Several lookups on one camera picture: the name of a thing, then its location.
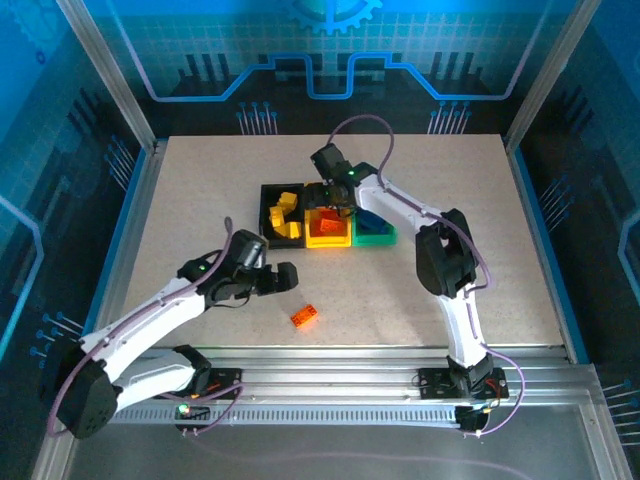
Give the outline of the orange two-by-four lego brick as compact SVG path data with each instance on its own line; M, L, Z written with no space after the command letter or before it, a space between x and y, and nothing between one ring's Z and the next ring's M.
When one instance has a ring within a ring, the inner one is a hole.
M342 235L346 228L345 220L335 210L319 210L317 221L323 221L331 235Z

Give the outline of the black plastic bin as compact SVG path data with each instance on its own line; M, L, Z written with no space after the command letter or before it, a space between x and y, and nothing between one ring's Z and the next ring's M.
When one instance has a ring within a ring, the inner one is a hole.
M275 206L282 193L292 193L297 196L296 208L284 216L286 222L301 223L301 237L297 239L285 238L276 234L269 219L269 209ZM303 183L288 184L263 184L260 190L260 207L258 216L259 233L269 244L271 250L277 249L303 249L305 247L304 235L304 193Z

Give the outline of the yellow plastic bin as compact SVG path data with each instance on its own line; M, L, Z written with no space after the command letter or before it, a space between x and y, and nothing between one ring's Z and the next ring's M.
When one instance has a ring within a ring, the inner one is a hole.
M342 235L327 235L326 237L311 237L310 224L318 219L318 211L322 209L335 210L345 220L346 228ZM305 243L309 249L324 248L349 248L352 245L352 217L353 209L339 208L332 205L331 208L318 208L306 210L304 208Z

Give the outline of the green plastic bin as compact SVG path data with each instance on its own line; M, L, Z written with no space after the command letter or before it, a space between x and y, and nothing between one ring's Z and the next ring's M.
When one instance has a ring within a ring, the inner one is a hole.
M389 235L371 235L366 225L357 221L356 213L362 209L357 209L352 217L352 244L355 247L378 247L392 246L397 242L397 230L394 228Z

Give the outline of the aluminium mounting beam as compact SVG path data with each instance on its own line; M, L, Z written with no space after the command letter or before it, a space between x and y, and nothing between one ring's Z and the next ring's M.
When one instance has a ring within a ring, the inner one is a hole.
M591 365L570 363L560 346L501 347L510 363L497 360L506 374L512 405L582 405L602 402ZM416 403L417 370L443 367L444 348L377 347L228 347L204 348L212 365L240 368L243 403L384 404Z

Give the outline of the small black controller box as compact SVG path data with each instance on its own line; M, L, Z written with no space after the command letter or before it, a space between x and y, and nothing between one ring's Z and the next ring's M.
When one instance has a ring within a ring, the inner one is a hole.
M181 421L205 421L211 417L211 410L208 406L179 404L175 411L175 420Z
M489 423L492 409L490 407L474 408L471 406L457 406L455 421L459 430L466 434L480 434Z

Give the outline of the aluminium blue table side rail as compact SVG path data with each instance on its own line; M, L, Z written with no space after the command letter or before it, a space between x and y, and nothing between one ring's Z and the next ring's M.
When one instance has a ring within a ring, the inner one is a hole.
M139 155L84 323L83 334L92 333L110 321L117 320L124 311L167 144L167 139L161 139L154 153L142 151Z
M566 289L523 154L519 147L516 147L513 151L508 149L505 149L505 151L521 198L568 359L574 364L589 364L591 359Z

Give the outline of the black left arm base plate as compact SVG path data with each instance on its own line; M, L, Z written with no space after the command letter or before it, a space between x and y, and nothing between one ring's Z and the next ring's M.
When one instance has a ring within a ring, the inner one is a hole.
M233 400L238 395L238 389L234 385L242 381L242 375L243 370L240 368L201 369L185 388L172 392L172 395L191 401Z

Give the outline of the aluminium frame post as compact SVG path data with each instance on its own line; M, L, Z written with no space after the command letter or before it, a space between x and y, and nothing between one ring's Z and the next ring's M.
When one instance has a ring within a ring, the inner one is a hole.
M505 137L505 152L514 154L529 130L602 0L576 0Z
M156 136L84 1L55 1L141 148L153 155Z

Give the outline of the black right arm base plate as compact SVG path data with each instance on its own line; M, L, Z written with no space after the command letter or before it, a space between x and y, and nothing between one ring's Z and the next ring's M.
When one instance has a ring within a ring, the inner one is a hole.
M471 392L457 386L447 368L418 369L414 385L422 400L506 400L510 397L506 376L501 368L494 368Z

